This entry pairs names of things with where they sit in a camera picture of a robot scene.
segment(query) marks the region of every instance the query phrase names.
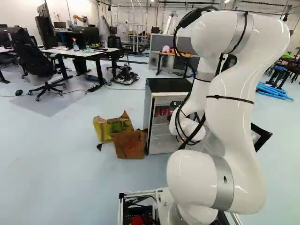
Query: computer monitor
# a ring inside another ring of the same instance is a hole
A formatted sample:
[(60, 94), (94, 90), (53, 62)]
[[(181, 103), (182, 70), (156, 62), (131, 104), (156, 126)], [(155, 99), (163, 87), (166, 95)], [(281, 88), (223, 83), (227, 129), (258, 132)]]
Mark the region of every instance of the computer monitor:
[(84, 39), (84, 35), (79, 32), (63, 32), (63, 33), (56, 33), (56, 37), (59, 41), (67, 48), (73, 48), (73, 39), (76, 38), (76, 43), (79, 49), (86, 48), (86, 42)]
[(0, 33), (5, 32), (5, 33), (16, 33), (18, 30), (20, 29), (20, 27), (0, 27)]
[(55, 28), (66, 29), (66, 22), (53, 22)]
[(7, 32), (0, 32), (0, 46), (10, 46), (10, 40)]
[(159, 27), (152, 27), (152, 29), (151, 29), (152, 34), (158, 34), (159, 32), (160, 32)]
[(81, 32), (84, 35), (85, 42), (87, 45), (99, 44), (100, 35), (98, 27), (80, 27), (73, 26), (74, 32)]
[(115, 35), (117, 33), (117, 27), (109, 27), (109, 32), (111, 35)]

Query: paper bag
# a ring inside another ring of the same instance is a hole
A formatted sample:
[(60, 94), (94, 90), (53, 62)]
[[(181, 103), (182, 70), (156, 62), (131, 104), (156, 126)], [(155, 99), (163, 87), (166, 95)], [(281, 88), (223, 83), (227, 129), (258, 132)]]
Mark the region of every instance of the paper bag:
[(100, 116), (93, 119), (93, 124), (100, 143), (107, 143), (113, 141), (113, 134), (133, 131), (131, 120), (127, 113), (124, 113), (114, 119), (105, 120)]
[(143, 159), (145, 156), (146, 134), (147, 130), (113, 134), (117, 157)]

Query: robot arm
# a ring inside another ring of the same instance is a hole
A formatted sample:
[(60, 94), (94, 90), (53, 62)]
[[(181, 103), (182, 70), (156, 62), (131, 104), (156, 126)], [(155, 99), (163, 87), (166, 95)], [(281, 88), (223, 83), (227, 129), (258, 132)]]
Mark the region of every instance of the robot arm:
[[(197, 80), (182, 108), (185, 115), (205, 111), (206, 127), (220, 147), (205, 153), (179, 150), (168, 161), (167, 182), (177, 203), (175, 207), (183, 220), (196, 225), (212, 222), (217, 210), (256, 213), (266, 201), (251, 137), (251, 112), (259, 80), (285, 52), (290, 35), (288, 27), (274, 17), (214, 11), (197, 20), (191, 41), (202, 56), (201, 63), (206, 64), (199, 69), (211, 65), (215, 70), (211, 58), (216, 59), (221, 53), (234, 54), (238, 59), (235, 66), (215, 78), (210, 73), (198, 74), (197, 78), (212, 81)], [(180, 121), (187, 124), (185, 129), (193, 130), (184, 114)], [(172, 133), (174, 121), (175, 118), (170, 121)], [(204, 136), (202, 130), (198, 139)]]
[(77, 15), (73, 15), (73, 20), (74, 20), (74, 26), (77, 26), (77, 20), (83, 22), (87, 26), (90, 25), (89, 20), (88, 20), (87, 16), (85, 16), (85, 15), (83, 15), (82, 17), (79, 17)]

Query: light blue floor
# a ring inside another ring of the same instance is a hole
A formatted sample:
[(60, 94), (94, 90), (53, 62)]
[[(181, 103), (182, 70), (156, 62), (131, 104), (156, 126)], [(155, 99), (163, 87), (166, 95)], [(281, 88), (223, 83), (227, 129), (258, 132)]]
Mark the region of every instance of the light blue floor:
[[(72, 67), (70, 61), (65, 63)], [(109, 62), (101, 63), (105, 72)], [(148, 65), (132, 67), (141, 76), (135, 89), (143, 89), (146, 77), (156, 77)], [(0, 95), (32, 88), (18, 78), (20, 68), (2, 71), (12, 83), (0, 83)], [(177, 78), (164, 73), (159, 77)], [(297, 82), (287, 82), (284, 88), (291, 97), (300, 98)], [(35, 101), (32, 96), (23, 98)], [(95, 116), (114, 118), (126, 110), (135, 129), (142, 128), (143, 90), (102, 87), (52, 117), (18, 107), (11, 100), (0, 97), (1, 225), (114, 225), (119, 192), (166, 186), (168, 154), (122, 160), (116, 158), (112, 143), (103, 145), (101, 152), (96, 148)], [(241, 216), (245, 225), (297, 223), (299, 112), (299, 101), (256, 95), (253, 122), (274, 135), (257, 154), (267, 181), (268, 202), (258, 214)]]

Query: blue tube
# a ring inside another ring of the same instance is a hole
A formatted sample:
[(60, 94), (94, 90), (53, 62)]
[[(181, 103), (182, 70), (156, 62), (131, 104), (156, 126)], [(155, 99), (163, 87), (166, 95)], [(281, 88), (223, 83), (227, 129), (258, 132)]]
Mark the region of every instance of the blue tube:
[(286, 100), (285, 97), (277, 96), (277, 95), (272, 95), (272, 94), (269, 94), (269, 93), (266, 93), (266, 92), (262, 92), (262, 91), (258, 91), (257, 93), (262, 94), (262, 95), (266, 95), (266, 96), (270, 96), (270, 97), (274, 97), (274, 98), (279, 98), (279, 99), (282, 99), (282, 100)]
[(279, 96), (282, 96), (282, 97), (285, 97), (285, 98), (287, 98), (287, 99), (289, 99), (289, 100), (291, 100), (291, 101), (294, 101), (294, 99), (293, 98), (291, 98), (291, 97), (288, 97), (287, 95), (285, 95), (285, 94), (279, 94)]
[(259, 90), (263, 90), (263, 91), (265, 91), (265, 92), (267, 92), (267, 93), (269, 93), (269, 94), (272, 94), (272, 95), (279, 95), (280, 93), (279, 92), (276, 92), (276, 91), (272, 91), (272, 90), (270, 90), (270, 89), (267, 89), (267, 88), (265, 88), (265, 87), (263, 87), (263, 86), (258, 86), (258, 89)]
[(269, 87), (264, 86), (264, 85), (259, 85), (258, 88), (261, 88), (261, 89), (264, 89), (264, 90), (268, 90), (268, 91), (272, 91), (272, 92), (275, 92), (275, 93), (277, 93), (277, 94), (284, 94), (284, 93), (282, 93), (282, 92), (279, 92), (279, 91), (277, 91), (277, 90), (275, 90), (275, 89), (269, 88)]
[(272, 89), (272, 90), (275, 90), (275, 91), (278, 91), (278, 92), (281, 92), (281, 93), (286, 93), (286, 91), (285, 90), (281, 90), (281, 89), (277, 89), (277, 88), (274, 88), (274, 87), (271, 87), (271, 86), (267, 86), (267, 85), (265, 85), (265, 84), (260, 84), (259, 83), (259, 85), (262, 85), (262, 86), (264, 86), (264, 87), (266, 87), (266, 88), (270, 88), (270, 89)]

